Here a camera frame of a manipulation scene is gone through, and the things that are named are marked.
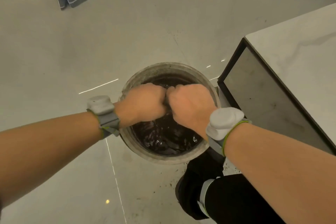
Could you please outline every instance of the marble tabletop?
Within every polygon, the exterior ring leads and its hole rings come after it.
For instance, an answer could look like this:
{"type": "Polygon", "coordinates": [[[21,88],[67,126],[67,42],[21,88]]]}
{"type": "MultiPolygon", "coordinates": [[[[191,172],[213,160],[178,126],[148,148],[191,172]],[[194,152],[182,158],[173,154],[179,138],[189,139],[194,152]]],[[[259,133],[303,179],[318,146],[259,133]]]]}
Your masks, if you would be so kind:
{"type": "Polygon", "coordinates": [[[336,3],[245,38],[336,144],[336,3]]]}

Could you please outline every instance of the bucket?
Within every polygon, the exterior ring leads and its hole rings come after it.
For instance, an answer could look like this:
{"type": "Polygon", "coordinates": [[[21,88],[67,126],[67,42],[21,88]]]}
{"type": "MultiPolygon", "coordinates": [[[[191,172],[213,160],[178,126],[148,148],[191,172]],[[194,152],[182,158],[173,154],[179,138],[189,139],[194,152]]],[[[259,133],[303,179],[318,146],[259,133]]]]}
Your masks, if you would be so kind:
{"type": "MultiPolygon", "coordinates": [[[[123,100],[129,90],[140,84],[147,83],[155,78],[175,77],[188,83],[199,83],[207,87],[210,91],[212,99],[217,107],[221,107],[218,95],[211,82],[196,69],[175,62],[163,62],[148,66],[141,71],[133,75],[125,84],[122,95],[119,100],[123,100]]],[[[199,155],[209,147],[205,140],[200,140],[193,148],[182,152],[178,155],[162,155],[157,154],[149,150],[145,145],[141,143],[141,140],[137,137],[133,126],[120,129],[120,136],[125,144],[140,157],[157,164],[173,165],[190,161],[199,155]]]]}

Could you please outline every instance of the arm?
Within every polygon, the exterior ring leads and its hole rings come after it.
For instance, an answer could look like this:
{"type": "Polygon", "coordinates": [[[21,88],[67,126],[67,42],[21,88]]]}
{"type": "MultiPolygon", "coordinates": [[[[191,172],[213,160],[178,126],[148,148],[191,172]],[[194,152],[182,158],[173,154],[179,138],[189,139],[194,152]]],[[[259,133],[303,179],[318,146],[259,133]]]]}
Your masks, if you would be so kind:
{"type": "MultiPolygon", "coordinates": [[[[216,110],[208,90],[171,87],[167,97],[176,122],[207,139],[205,128],[216,110]]],[[[229,133],[224,149],[286,223],[335,222],[335,156],[248,123],[229,133]]]]}
{"type": "MultiPolygon", "coordinates": [[[[115,103],[120,127],[164,115],[165,89],[146,84],[115,103]]],[[[99,122],[83,112],[0,132],[3,207],[27,194],[102,138],[99,122]]]]}

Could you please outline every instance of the floor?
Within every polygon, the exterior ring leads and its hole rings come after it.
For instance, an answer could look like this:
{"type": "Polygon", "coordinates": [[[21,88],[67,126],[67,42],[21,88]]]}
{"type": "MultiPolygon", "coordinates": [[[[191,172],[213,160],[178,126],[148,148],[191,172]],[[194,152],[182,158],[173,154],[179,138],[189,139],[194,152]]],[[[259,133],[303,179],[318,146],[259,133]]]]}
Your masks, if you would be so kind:
{"type": "MultiPolygon", "coordinates": [[[[244,35],[336,0],[89,0],[65,11],[56,0],[1,2],[4,130],[82,112],[94,95],[117,101],[157,62],[191,65],[216,85],[244,35]]],[[[174,195],[185,167],[151,164],[111,136],[4,209],[2,224],[197,223],[174,195]]]]}

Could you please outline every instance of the person's left arm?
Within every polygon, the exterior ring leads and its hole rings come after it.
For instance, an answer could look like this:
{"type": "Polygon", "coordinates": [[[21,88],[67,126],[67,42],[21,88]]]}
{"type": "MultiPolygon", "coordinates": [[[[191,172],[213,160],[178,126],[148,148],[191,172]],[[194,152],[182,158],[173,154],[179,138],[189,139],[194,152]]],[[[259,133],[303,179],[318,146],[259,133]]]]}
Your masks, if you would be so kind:
{"type": "MultiPolygon", "coordinates": [[[[166,90],[151,83],[114,103],[120,128],[165,114],[166,90]]],[[[27,194],[102,139],[99,121],[83,112],[0,132],[0,200],[5,207],[27,194]]]]}

